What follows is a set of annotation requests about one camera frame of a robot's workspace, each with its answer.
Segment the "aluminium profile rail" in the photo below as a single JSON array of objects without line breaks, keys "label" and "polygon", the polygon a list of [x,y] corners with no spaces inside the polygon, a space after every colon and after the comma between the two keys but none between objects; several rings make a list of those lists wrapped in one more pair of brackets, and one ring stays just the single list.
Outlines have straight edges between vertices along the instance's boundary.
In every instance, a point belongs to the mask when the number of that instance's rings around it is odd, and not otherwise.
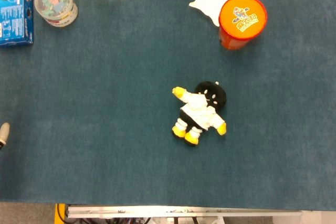
[{"label": "aluminium profile rail", "polygon": [[299,210],[214,208],[191,206],[85,206],[68,207],[69,218],[136,218],[136,217],[273,217],[301,216]]}]

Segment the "clear round jar colourful candies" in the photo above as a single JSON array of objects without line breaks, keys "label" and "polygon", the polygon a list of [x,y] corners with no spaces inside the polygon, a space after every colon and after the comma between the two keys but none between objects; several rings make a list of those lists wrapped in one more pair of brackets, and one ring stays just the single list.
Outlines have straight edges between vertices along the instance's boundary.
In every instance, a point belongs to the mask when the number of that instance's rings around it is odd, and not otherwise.
[{"label": "clear round jar colourful candies", "polygon": [[51,26],[66,27],[78,16],[74,0],[34,0],[35,9]]}]

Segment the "yellow frame bracket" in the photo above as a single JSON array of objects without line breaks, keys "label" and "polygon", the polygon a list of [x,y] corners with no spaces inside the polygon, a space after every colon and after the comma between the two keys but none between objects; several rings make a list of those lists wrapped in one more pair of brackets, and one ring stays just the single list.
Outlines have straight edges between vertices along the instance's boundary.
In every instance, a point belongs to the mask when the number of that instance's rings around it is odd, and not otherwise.
[{"label": "yellow frame bracket", "polygon": [[54,224],[65,224],[65,211],[66,205],[65,204],[55,204],[55,217],[54,217]]}]

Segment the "blue felt table cloth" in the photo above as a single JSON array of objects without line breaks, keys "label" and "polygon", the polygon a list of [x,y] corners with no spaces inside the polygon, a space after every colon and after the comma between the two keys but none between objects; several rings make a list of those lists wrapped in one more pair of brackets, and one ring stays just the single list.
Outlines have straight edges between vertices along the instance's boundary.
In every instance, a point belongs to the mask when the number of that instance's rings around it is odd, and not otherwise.
[{"label": "blue felt table cloth", "polygon": [[[336,0],[260,0],[264,31],[239,50],[193,0],[75,0],[34,43],[0,48],[0,200],[336,210]],[[172,133],[219,82],[227,132]]]}]

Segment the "orange cylindrical snack canister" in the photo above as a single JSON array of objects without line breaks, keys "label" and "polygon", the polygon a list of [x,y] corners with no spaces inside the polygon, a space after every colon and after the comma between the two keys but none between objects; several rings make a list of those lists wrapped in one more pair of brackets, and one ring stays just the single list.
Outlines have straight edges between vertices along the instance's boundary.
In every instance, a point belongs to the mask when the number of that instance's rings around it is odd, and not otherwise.
[{"label": "orange cylindrical snack canister", "polygon": [[267,21],[260,0],[227,0],[218,17],[219,41],[226,49],[240,49],[263,32]]}]

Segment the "blue Oreo cookie box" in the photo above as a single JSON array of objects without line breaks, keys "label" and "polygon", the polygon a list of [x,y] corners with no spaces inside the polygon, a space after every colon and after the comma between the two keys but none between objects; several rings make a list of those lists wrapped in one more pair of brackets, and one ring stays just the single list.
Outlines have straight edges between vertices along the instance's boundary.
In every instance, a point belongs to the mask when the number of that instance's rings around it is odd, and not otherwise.
[{"label": "blue Oreo cookie box", "polygon": [[34,42],[33,0],[0,0],[0,47]]}]

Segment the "black and white plush doll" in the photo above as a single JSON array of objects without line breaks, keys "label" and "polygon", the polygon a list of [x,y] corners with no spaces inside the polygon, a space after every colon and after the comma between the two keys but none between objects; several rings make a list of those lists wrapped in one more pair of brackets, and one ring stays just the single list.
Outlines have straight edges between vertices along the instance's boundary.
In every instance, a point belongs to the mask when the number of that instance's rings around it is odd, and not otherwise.
[{"label": "black and white plush doll", "polygon": [[225,135],[227,125],[218,112],[225,106],[227,98],[225,90],[219,82],[202,81],[194,92],[186,88],[174,87],[172,93],[184,105],[180,108],[172,133],[196,146],[204,131],[213,127],[219,135]]}]

